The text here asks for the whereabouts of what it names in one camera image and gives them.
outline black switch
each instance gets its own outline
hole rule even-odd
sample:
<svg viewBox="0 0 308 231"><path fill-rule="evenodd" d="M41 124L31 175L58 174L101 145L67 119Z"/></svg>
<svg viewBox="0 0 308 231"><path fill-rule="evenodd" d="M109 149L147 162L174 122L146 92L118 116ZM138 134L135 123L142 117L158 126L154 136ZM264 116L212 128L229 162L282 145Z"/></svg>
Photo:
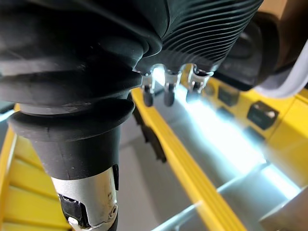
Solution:
<svg viewBox="0 0 308 231"><path fill-rule="evenodd" d="M82 228L90 227L86 207L80 201L73 200L59 194L62 212L68 220L69 217L75 218L78 225Z"/></svg>
<svg viewBox="0 0 308 231"><path fill-rule="evenodd" d="M229 107L237 104L239 99L239 91L236 89L229 89L226 87L219 86L218 98Z"/></svg>
<svg viewBox="0 0 308 231"><path fill-rule="evenodd" d="M273 125L279 112L262 101L252 104L249 108L247 118L258 127L265 130Z"/></svg>

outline yellow rail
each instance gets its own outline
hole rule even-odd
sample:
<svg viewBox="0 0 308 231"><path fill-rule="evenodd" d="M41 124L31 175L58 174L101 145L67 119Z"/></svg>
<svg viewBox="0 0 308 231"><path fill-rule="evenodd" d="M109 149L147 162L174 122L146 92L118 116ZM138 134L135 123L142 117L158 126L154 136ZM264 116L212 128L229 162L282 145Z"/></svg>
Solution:
<svg viewBox="0 0 308 231"><path fill-rule="evenodd" d="M160 140L169 164L191 201L200 203L198 213L209 230L245 231L243 224L156 109L144 105L141 90L132 90L132 97L145 124Z"/></svg>

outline yellow rung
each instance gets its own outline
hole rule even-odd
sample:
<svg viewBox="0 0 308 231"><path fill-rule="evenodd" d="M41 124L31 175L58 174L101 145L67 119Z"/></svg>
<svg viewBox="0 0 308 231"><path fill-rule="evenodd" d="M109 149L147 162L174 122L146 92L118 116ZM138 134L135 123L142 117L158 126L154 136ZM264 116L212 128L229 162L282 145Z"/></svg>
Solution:
<svg viewBox="0 0 308 231"><path fill-rule="evenodd" d="M18 137L15 147L16 157L26 161L29 164L32 164L40 169L43 169L42 163L39 160L38 155L35 153L32 148L31 142L23 137Z"/></svg>
<svg viewBox="0 0 308 231"><path fill-rule="evenodd" d="M58 199L50 176L23 160L12 163L11 185Z"/></svg>
<svg viewBox="0 0 308 231"><path fill-rule="evenodd" d="M14 186L9 187L4 221L29 225L69 228L59 201Z"/></svg>

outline black rectangular button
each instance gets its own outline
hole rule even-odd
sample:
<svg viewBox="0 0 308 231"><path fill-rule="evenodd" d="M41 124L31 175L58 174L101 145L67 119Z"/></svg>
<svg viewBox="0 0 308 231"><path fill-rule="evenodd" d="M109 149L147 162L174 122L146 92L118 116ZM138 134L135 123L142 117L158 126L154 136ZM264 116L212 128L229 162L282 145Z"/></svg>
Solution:
<svg viewBox="0 0 308 231"><path fill-rule="evenodd" d="M239 99L239 91L236 89L229 89L226 87L219 86L218 98L229 107L237 104Z"/></svg>
<svg viewBox="0 0 308 231"><path fill-rule="evenodd" d="M265 130L273 125L279 112L262 101L257 101L250 106L247 118L258 127Z"/></svg>

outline bright light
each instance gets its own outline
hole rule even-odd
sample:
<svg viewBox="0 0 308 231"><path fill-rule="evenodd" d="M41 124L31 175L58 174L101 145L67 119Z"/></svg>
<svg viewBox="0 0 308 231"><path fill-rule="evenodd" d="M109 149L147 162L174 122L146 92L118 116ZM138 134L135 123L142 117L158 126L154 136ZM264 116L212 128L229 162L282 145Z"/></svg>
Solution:
<svg viewBox="0 0 308 231"><path fill-rule="evenodd" d="M188 111L204 138L242 174L266 162L261 151L253 147L235 125L222 120L213 109L201 101L186 103L186 93L187 90L180 85L176 98Z"/></svg>
<svg viewBox="0 0 308 231"><path fill-rule="evenodd" d="M154 69L153 75L158 83L165 84L163 68ZM178 102L194 120L204 139L219 150L240 173L247 174L256 166L266 162L262 152L251 145L236 124L222 120L212 108L200 100L188 104L186 94L186 88L179 85L175 91ZM262 174L288 199L292 199L300 192L300 188L273 165L266 167Z"/></svg>
<svg viewBox="0 0 308 231"><path fill-rule="evenodd" d="M156 67L152 72L152 77L162 86L165 85L165 70L163 67Z"/></svg>
<svg viewBox="0 0 308 231"><path fill-rule="evenodd" d="M14 110L10 110L4 114L0 114L0 122L6 120L8 117L10 117L10 115L12 115L14 113Z"/></svg>
<svg viewBox="0 0 308 231"><path fill-rule="evenodd" d="M262 174L272 183L272 185L276 186L287 199L291 200L299 194L300 188L274 165L266 167L262 171Z"/></svg>

